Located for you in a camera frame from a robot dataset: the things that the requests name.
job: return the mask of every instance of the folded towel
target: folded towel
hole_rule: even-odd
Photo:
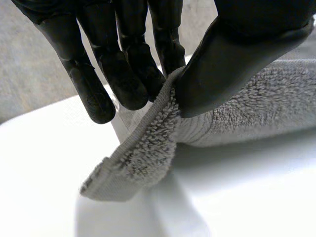
[[[176,143],[210,147],[316,126],[316,60],[275,61],[225,104],[188,119],[180,118],[172,88],[182,69],[153,104],[118,112],[112,124],[121,145],[82,185],[83,196],[129,200],[166,175]]]

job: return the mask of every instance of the white surface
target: white surface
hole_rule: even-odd
[[[118,144],[78,96],[2,124],[0,236],[75,236],[78,189]]]
[[[316,130],[181,146],[174,169],[127,203],[78,189],[119,145],[78,96],[0,126],[0,236],[315,237]]]

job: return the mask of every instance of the gray towel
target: gray towel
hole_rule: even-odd
[[[121,145],[83,184],[88,198],[126,201],[167,173],[176,143],[197,147],[259,139],[316,125],[316,60],[275,61],[228,102],[203,115],[182,119],[172,83],[144,109],[121,109],[113,121]]]

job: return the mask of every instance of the gray wall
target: gray wall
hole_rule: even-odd
[[[212,0],[184,0],[180,39],[187,55],[194,52],[216,15]],[[76,95],[54,50],[11,1],[0,1],[0,16],[0,123]],[[150,17],[146,40],[158,63]],[[85,36],[83,42],[106,83]]]

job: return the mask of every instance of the robotic hand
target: robotic hand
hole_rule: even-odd
[[[54,47],[88,114],[106,123],[115,108],[81,42],[76,19],[120,103],[154,101],[165,79],[145,43],[151,11],[155,45],[167,76],[184,66],[183,0],[12,0]],[[258,71],[300,45],[313,29],[314,0],[215,0],[219,13],[175,82],[182,117],[223,104]],[[118,45],[117,26],[123,52]]]

